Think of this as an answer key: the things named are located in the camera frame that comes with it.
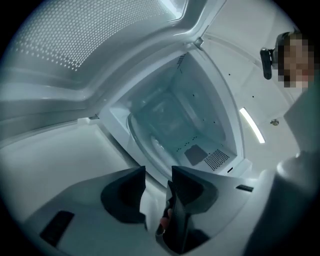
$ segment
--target ventilation holes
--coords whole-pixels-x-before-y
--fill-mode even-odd
[[[23,54],[38,51],[42,60],[59,58],[63,67],[76,71],[118,31],[168,13],[159,0],[44,1],[19,29],[13,46]]]
[[[228,158],[228,155],[217,149],[213,154],[210,154],[206,159],[204,159],[204,161],[213,171],[215,171],[225,161],[227,161]]]
[[[180,56],[180,58],[178,60],[178,63],[176,64],[178,66],[177,69],[180,67],[180,65],[181,65],[182,61],[184,60],[185,56],[186,56],[186,54]]]

